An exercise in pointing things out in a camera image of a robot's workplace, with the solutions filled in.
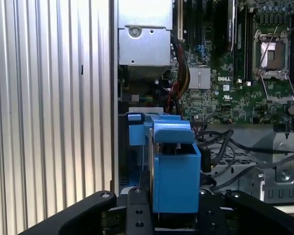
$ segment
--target screw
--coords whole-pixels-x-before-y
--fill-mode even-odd
[[[134,28],[134,29],[132,30],[132,34],[133,34],[133,35],[138,35],[138,29]]]
[[[110,197],[110,193],[108,193],[108,192],[105,192],[105,193],[103,193],[102,195],[101,195],[101,197],[103,197],[103,198],[108,198],[108,197]]]
[[[232,193],[232,196],[233,196],[233,197],[236,197],[236,198],[240,197],[240,195],[239,195],[237,192],[233,192],[233,193]]]
[[[199,192],[200,192],[201,195],[206,194],[206,190],[204,190],[204,189],[200,189]]]

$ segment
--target hole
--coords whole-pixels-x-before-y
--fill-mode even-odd
[[[136,223],[136,227],[138,227],[138,228],[142,228],[143,226],[144,226],[143,222],[137,222]]]
[[[212,229],[216,229],[217,228],[217,225],[215,223],[211,223],[211,228]]]
[[[103,193],[102,195],[101,195],[101,197],[103,197],[103,198],[108,198],[108,197],[110,197],[110,193],[108,193],[108,192],[105,192],[105,193]]]

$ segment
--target motherboard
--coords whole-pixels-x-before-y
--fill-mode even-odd
[[[216,112],[231,123],[294,117],[294,0],[193,0],[184,1],[184,12],[191,75],[185,119],[202,122]]]

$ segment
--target black cable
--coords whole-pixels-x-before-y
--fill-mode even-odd
[[[223,132],[221,135],[218,135],[218,136],[214,137],[211,140],[205,141],[204,139],[203,140],[199,139],[199,137],[204,136],[204,135],[215,135],[215,132],[214,131],[201,131],[196,135],[196,139],[199,140],[199,141],[202,141],[203,143],[200,143],[197,146],[202,148],[202,147],[205,147],[205,146],[210,146],[212,144],[218,143],[227,136],[228,132],[229,131]]]
[[[220,136],[222,135],[223,133],[221,132],[218,132],[218,131],[209,131],[209,133],[211,135],[216,135],[216,136]],[[268,149],[268,148],[256,148],[256,147],[247,147],[247,146],[244,146],[238,142],[236,142],[235,140],[233,140],[232,138],[230,139],[229,141],[230,143],[234,144],[235,146],[239,147],[240,149],[242,150],[245,150],[245,151],[249,151],[249,152],[256,152],[256,153],[267,153],[267,154],[289,154],[289,153],[294,153],[294,151],[286,151],[286,150],[277,150],[277,149]]]
[[[226,135],[226,137],[225,137],[225,139],[224,139],[224,141],[222,143],[222,146],[221,146],[221,148],[219,150],[219,153],[217,154],[217,156],[214,159],[211,160],[212,165],[216,166],[221,161],[221,159],[222,159],[222,157],[223,157],[223,155],[224,155],[224,153],[226,151],[226,147],[227,147],[233,133],[234,133],[233,130],[228,131],[228,133],[227,133],[227,135]]]
[[[265,169],[265,168],[274,168],[280,165],[283,165],[285,163],[288,163],[290,161],[294,160],[294,154],[290,157],[287,157],[279,162],[275,162],[275,163],[260,163],[260,164],[256,164],[256,165],[252,165],[244,170],[242,170],[240,173],[238,173],[236,176],[234,176],[232,179],[230,179],[229,181],[219,185],[219,186],[212,186],[210,188],[210,190],[212,192],[220,190],[221,188],[224,188],[226,186],[229,186],[231,184],[233,184],[235,181],[237,181],[239,178],[241,178],[242,176],[244,176],[245,174],[247,174],[250,170],[254,169],[254,168],[259,168],[259,169]]]
[[[165,94],[168,94],[168,95],[170,94],[170,91],[168,91],[166,88],[162,87],[160,84],[153,84],[153,85],[155,85],[157,88],[160,89],[160,97],[162,96],[161,92],[165,93]],[[181,114],[180,113],[181,108],[180,108],[180,104],[179,104],[177,98],[175,96],[171,96],[171,99],[173,101],[173,104],[175,105],[175,114],[180,115]],[[168,98],[165,99],[164,109],[167,107],[167,100],[168,100]],[[172,109],[173,109],[173,105],[169,109],[169,114],[171,114]]]
[[[233,154],[232,160],[229,162],[229,164],[226,166],[225,169],[223,169],[222,171],[218,172],[217,174],[211,176],[212,178],[216,178],[216,177],[219,177],[219,176],[223,175],[235,163],[235,159],[236,159],[235,155],[236,155],[236,152],[235,152],[235,150],[231,146],[228,145],[227,147],[229,149],[231,149],[231,151],[232,151],[232,154]]]
[[[217,186],[217,182],[209,175],[200,173],[200,185],[213,185]]]
[[[258,1],[258,0],[254,0],[255,1],[255,3],[258,3],[258,4],[265,4],[265,3],[267,3],[269,0],[266,0],[266,1],[264,1],[264,2],[260,2],[260,1]]]

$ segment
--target metal bracket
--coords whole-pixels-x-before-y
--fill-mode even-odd
[[[294,88],[293,88],[293,85],[291,83],[289,76],[286,73],[282,73],[281,71],[268,71],[268,72],[263,72],[263,73],[262,73],[262,71],[260,71],[259,73],[260,73],[261,82],[264,86],[267,101],[272,101],[272,102],[276,102],[276,103],[287,103],[288,101],[294,101]],[[275,78],[282,80],[282,81],[286,80],[291,87],[292,94],[290,96],[280,97],[280,98],[269,95],[264,79],[271,79],[272,77],[275,77]]]

